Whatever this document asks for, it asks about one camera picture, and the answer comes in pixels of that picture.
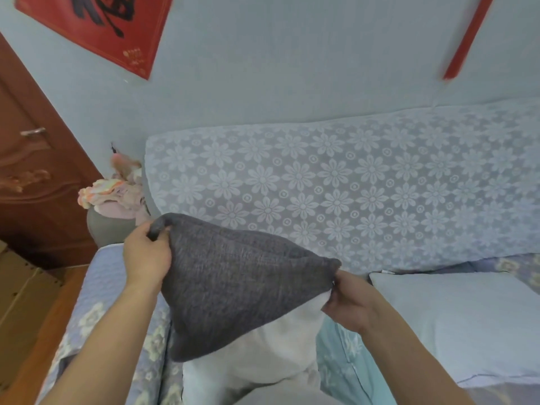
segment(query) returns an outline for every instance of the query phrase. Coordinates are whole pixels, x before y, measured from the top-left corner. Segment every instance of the cardboard box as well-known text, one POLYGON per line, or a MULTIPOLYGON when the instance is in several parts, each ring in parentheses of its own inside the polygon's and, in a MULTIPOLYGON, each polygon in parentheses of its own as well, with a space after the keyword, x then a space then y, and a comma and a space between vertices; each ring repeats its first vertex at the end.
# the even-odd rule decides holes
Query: cardboard box
POLYGON ((61 285, 0 242, 0 392, 17 376, 61 285))

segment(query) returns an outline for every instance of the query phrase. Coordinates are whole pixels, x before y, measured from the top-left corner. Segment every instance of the wall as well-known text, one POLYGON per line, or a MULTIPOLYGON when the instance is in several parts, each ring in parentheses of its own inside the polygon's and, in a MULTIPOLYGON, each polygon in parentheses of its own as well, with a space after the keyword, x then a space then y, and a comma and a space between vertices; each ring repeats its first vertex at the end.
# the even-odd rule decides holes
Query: wall
POLYGON ((477 0, 174 0, 150 81, 0 0, 0 32, 98 169, 108 145, 193 126, 310 121, 540 95, 540 0, 495 0, 440 81, 477 0))

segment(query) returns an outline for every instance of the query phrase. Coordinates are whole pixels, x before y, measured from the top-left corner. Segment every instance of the gray pillowcase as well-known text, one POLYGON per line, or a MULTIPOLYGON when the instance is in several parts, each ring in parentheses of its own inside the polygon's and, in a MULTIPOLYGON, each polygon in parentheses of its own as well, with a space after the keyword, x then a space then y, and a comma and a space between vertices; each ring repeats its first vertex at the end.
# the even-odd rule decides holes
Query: gray pillowcase
POLYGON ((171 307, 174 361, 217 351, 329 291, 341 267, 277 235, 178 213, 156 219, 148 238, 169 226, 172 263, 161 292, 171 307))

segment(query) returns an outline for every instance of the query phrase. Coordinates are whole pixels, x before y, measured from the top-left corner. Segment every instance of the carved door panel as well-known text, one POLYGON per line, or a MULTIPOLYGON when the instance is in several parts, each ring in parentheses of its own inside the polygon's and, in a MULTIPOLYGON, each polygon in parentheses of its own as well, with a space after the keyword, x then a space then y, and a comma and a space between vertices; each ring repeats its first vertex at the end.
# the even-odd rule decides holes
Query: carved door panel
POLYGON ((35 122, 0 80, 0 239, 44 268, 87 264, 96 251, 77 192, 100 176, 95 168, 81 173, 73 157, 86 154, 77 142, 78 150, 59 148, 56 132, 35 122))

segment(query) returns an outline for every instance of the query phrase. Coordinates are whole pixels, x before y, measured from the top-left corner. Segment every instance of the red strip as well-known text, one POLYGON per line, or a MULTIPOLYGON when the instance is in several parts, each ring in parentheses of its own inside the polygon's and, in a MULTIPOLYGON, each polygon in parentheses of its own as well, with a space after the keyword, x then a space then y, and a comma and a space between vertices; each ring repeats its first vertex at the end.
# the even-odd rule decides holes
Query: red strip
POLYGON ((469 24, 469 28, 467 28, 467 31, 463 36, 463 39, 461 40, 461 44, 457 48, 457 51, 452 58, 452 61, 450 62, 450 65, 448 66, 448 69, 446 70, 446 73, 444 74, 442 79, 454 79, 457 74, 460 73, 460 69, 465 62, 465 58, 469 53, 471 45, 473 44, 478 30, 482 26, 482 22, 484 21, 485 15, 488 13, 489 7, 491 6, 492 2, 493 0, 480 0, 480 3, 476 8, 476 12, 474 13, 471 23, 469 24))

